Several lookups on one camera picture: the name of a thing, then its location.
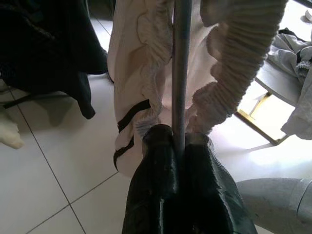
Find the hanging clothes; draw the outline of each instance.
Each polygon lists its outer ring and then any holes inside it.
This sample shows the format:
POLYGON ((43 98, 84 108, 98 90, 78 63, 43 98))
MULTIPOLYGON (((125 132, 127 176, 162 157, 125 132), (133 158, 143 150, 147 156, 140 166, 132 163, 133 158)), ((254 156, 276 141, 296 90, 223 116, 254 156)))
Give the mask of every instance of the hanging clothes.
POLYGON ((282 131, 312 140, 312 43, 296 36, 288 28, 280 30, 271 46, 268 61, 297 77, 302 91, 295 110, 282 131))
MULTIPOLYGON (((286 0, 193 1, 187 131, 206 134, 236 111, 285 5, 286 0)), ((114 163, 128 176, 142 160, 146 132, 159 123, 171 124, 172 10, 172 0, 116 4, 108 55, 119 128, 114 163)))
POLYGON ((87 74, 107 72, 81 0, 0 0, 0 73, 7 85, 32 94, 63 91, 91 118, 87 74))

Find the black trim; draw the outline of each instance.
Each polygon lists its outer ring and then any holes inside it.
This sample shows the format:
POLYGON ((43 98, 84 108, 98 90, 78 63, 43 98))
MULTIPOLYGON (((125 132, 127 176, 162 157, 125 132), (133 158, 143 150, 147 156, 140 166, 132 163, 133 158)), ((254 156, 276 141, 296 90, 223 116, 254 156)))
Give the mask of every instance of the black trim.
POLYGON ((139 102, 138 104, 134 105, 130 111, 125 115, 125 117, 118 122, 118 130, 121 132, 124 130, 128 124, 131 122, 132 118, 139 112, 139 111, 144 111, 146 109, 151 108, 150 101, 145 100, 142 102, 139 102))
POLYGON ((297 53, 297 63, 301 62, 300 52, 301 52, 301 50, 299 50, 298 53, 297 53))
POLYGON ((32 100, 34 97, 35 97, 35 95, 29 94, 29 95, 21 97, 21 98, 19 98, 17 100, 10 101, 10 102, 4 104, 3 107, 4 107, 4 109, 9 109, 9 108, 11 108, 13 106, 21 104, 22 102, 32 100))
POLYGON ((117 159, 122 156, 127 150, 131 149, 135 145, 135 138, 134 136, 131 138, 129 144, 126 147, 122 147, 121 149, 117 150, 114 153, 114 166, 116 167, 117 171, 117 159))
POLYGON ((282 34, 282 33, 283 34, 287 34, 287 35, 295 36, 297 38, 297 40, 300 40, 302 42, 307 42, 306 40, 303 40, 303 39, 297 37, 297 35, 294 32, 292 32, 291 30, 289 30, 288 28, 284 28, 284 29, 281 29, 281 30, 278 31, 278 34, 282 34))

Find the black stripe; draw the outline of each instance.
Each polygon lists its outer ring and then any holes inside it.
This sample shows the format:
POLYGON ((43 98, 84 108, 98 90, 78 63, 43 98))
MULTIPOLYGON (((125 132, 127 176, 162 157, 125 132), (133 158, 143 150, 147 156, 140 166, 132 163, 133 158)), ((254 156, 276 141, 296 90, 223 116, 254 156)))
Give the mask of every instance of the black stripe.
POLYGON ((132 118, 138 113, 139 111, 144 111, 146 109, 151 108, 150 101, 145 100, 139 102, 138 104, 134 105, 130 111, 125 115, 125 117, 118 122, 118 130, 121 132, 127 125, 131 122, 132 118))
POLYGON ((300 40, 302 42, 307 42, 306 40, 303 40, 303 39, 297 37, 297 35, 294 32, 292 32, 291 30, 289 30, 288 28, 284 28, 284 29, 281 29, 281 30, 278 31, 278 34, 282 34, 282 33, 283 34, 287 34, 287 35, 295 36, 297 38, 297 40, 300 40))
POLYGON ((127 150, 131 149, 133 146, 135 145, 135 139, 134 139, 134 136, 131 138, 129 144, 126 146, 126 147, 122 147, 121 149, 117 150, 115 153, 114 153, 114 165, 118 171, 118 168, 117 168, 117 159, 122 156, 127 150))
POLYGON ((297 53, 297 63, 301 62, 300 52, 301 52, 301 50, 299 50, 298 53, 297 53))

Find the tile grout line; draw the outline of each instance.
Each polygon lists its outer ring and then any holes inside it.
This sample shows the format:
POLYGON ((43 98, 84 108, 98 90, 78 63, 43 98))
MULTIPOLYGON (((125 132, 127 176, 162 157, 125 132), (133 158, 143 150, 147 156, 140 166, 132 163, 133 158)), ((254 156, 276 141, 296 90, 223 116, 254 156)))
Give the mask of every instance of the tile grout line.
POLYGON ((75 203, 76 201, 78 201, 79 199, 81 199, 83 196, 87 195, 88 193, 90 193, 91 191, 93 191, 94 189, 96 189, 97 187, 101 186, 103 183, 105 183, 106 181, 108 181, 109 179, 111 179, 112 177, 114 177, 115 175, 117 175, 118 172, 115 172, 114 174, 112 174, 110 177, 108 177, 107 179, 103 180, 100 184, 98 184, 97 186, 95 186, 94 188, 90 189, 89 191, 85 192, 83 195, 81 195, 80 197, 76 198, 74 201, 72 201, 70 204, 75 203))
MULTIPOLYGON (((31 134, 33 135, 33 137, 34 137, 34 139, 35 139, 35 141, 36 141, 36 144, 38 145, 38 147, 39 147, 39 149, 40 149, 40 151, 41 151, 41 153, 42 153, 42 155, 43 155, 45 161, 47 162, 47 164, 48 164, 48 166, 49 166, 49 168, 50 168, 50 170, 51 170, 51 172, 52 172, 52 174, 53 174, 55 180, 57 181, 58 186, 60 187, 61 191, 63 192, 64 197, 65 197, 65 199, 67 200, 68 205, 71 207, 72 211, 74 212, 74 209, 73 209, 73 207, 71 206, 71 203, 69 202, 67 195, 65 194, 65 192, 64 192, 64 190, 63 190, 63 188, 62 188, 62 186, 60 185, 60 182, 59 182, 58 178, 56 177, 54 171, 52 170, 52 167, 51 167, 51 165, 50 165, 48 159, 46 158, 46 156, 45 156, 45 154, 44 154, 44 152, 43 152, 41 146, 39 145, 39 142, 37 141, 37 138, 35 137, 35 135, 34 135, 34 133, 33 133, 33 130, 30 128, 30 125, 29 125, 28 121, 26 120, 26 117, 25 117, 24 113, 21 111, 21 108, 20 108, 19 105, 17 105, 17 107, 18 107, 18 109, 19 109, 19 112, 20 112, 21 115, 23 116, 23 118, 24 118, 24 120, 25 120, 25 122, 26 122, 26 124, 27 124, 27 126, 28 126, 28 128, 29 128, 29 130, 30 130, 30 132, 31 132, 31 134)), ((83 228, 83 226, 82 226, 82 224, 81 224, 80 220, 78 219, 78 217, 77 217, 77 215, 76 215, 75 212, 74 212, 74 215, 75 215, 75 217, 76 217, 76 219, 77 219, 79 225, 81 226, 81 228, 82 228, 82 230, 83 230, 83 233, 86 234, 86 231, 85 231, 85 229, 83 228)))
POLYGON ((104 30, 108 33, 108 35, 111 37, 111 34, 107 31, 107 29, 105 28, 105 26, 101 23, 101 21, 98 20, 98 18, 92 13, 91 10, 90 11, 90 16, 92 16, 93 18, 95 18, 97 20, 97 22, 102 26, 102 28, 104 28, 104 30))
POLYGON ((65 207, 63 207, 62 209, 60 209, 58 212, 56 212, 55 214, 51 215, 50 217, 48 217, 46 220, 42 221, 40 224, 38 224, 37 226, 33 227, 31 230, 29 230, 28 232, 26 232, 26 234, 31 233, 34 229, 36 229, 37 227, 39 227, 41 224, 45 223, 46 221, 48 221, 49 219, 53 218, 54 216, 56 216, 58 213, 62 212, 63 210, 65 210, 67 207, 69 207, 69 204, 65 207))

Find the metal pole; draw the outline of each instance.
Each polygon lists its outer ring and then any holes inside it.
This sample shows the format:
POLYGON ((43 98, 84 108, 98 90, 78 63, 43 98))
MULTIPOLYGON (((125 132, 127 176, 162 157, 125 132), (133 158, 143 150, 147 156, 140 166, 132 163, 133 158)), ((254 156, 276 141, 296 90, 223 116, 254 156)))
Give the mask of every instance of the metal pole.
POLYGON ((175 0, 172 62, 172 130, 178 158, 185 149, 185 91, 192 0, 175 0))

